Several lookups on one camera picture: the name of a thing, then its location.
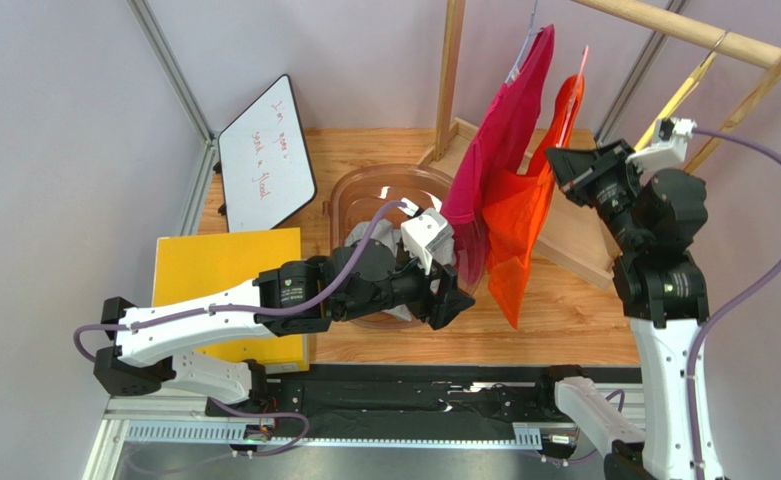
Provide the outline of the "orange t shirt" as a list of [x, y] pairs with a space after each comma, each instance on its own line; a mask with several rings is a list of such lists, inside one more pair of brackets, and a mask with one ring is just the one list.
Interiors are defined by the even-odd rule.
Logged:
[[[527, 172], [520, 174], [518, 169], [535, 131], [536, 120], [524, 113], [521, 115], [521, 125], [526, 130], [511, 144], [508, 164], [491, 175], [484, 197], [483, 214], [490, 242], [486, 260], [490, 273], [488, 289], [514, 329], [519, 325], [533, 246], [547, 219], [554, 192], [555, 180], [545, 150], [556, 147], [575, 75], [564, 81], [557, 94], [553, 119], [531, 156]], [[583, 102], [584, 90], [585, 76], [575, 110], [576, 117], [568, 132], [569, 142]]]

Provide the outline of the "pink wire hanger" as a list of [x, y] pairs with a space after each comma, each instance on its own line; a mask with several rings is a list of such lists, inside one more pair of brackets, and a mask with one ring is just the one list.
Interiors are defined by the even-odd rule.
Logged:
[[556, 147], [564, 147], [569, 142], [568, 132], [571, 130], [571, 122], [576, 117], [575, 110], [577, 105], [579, 104], [578, 97], [580, 96], [580, 91], [584, 87], [584, 70], [587, 63], [589, 50], [590, 50], [590, 46], [586, 44], [582, 52], [580, 67], [578, 69], [577, 74], [575, 75], [574, 86], [571, 91], [571, 95], [568, 98], [568, 102], [566, 104], [565, 119], [562, 123], [561, 131], [555, 143]]

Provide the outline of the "grey t shirt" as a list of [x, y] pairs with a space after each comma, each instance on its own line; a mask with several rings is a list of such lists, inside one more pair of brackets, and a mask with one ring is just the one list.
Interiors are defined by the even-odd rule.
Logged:
[[[343, 241], [343, 246], [354, 246], [364, 237], [368, 226], [368, 221], [358, 223]], [[398, 253], [399, 242], [402, 240], [402, 236], [401, 230], [396, 228], [391, 221], [387, 219], [380, 220], [373, 230], [370, 238], [373, 241], [378, 241], [381, 245], [389, 248], [391, 255], [396, 257]], [[434, 254], [434, 260], [437, 260], [441, 264], [456, 264], [454, 239], [452, 236], [449, 236], [449, 239], [444, 241], [439, 246]], [[410, 326], [410, 322], [414, 319], [410, 310], [405, 305], [399, 305], [397, 307], [384, 310], [381, 315], [375, 314], [358, 319], [356, 320], [356, 323], [360, 326], [377, 326], [379, 320], [388, 320], [390, 316], [394, 318], [394, 321], [391, 321], [391, 324], [401, 323], [402, 327]]]

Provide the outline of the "yellow plastic hanger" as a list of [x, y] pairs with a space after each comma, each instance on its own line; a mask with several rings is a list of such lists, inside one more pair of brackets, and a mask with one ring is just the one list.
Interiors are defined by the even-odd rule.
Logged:
[[700, 82], [703, 80], [715, 62], [717, 57], [717, 50], [722, 42], [726, 39], [729, 32], [730, 30], [727, 29], [722, 33], [704, 59], [694, 68], [690, 75], [683, 81], [683, 83], [678, 87], [667, 103], [662, 107], [660, 112], [656, 115], [656, 118], [650, 123], [638, 142], [634, 145], [634, 149], [636, 151], [640, 151], [650, 145], [653, 139], [656, 122], [658, 120], [671, 117], [672, 114], [675, 113], [677, 109], [684, 103], [684, 101], [697, 89]]

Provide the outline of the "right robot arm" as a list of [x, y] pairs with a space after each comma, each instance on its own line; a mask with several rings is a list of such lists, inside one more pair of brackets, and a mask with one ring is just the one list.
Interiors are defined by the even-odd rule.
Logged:
[[704, 182], [677, 168], [651, 171], [625, 142], [548, 148], [566, 198], [592, 208], [614, 237], [613, 283], [640, 359], [644, 423], [634, 425], [585, 376], [557, 380], [556, 408], [604, 458], [609, 479], [721, 479], [706, 405], [705, 278], [689, 253], [708, 218]]

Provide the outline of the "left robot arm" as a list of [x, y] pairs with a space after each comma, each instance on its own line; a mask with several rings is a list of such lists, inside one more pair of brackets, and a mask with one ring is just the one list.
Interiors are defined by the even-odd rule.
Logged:
[[96, 327], [112, 343], [89, 359], [95, 378], [112, 396], [170, 388], [236, 405], [266, 397], [264, 367], [253, 359], [213, 358], [199, 348], [323, 333], [335, 322], [399, 306], [439, 330], [474, 303], [454, 266], [396, 255], [379, 241], [362, 240], [177, 304], [141, 308], [110, 298]]

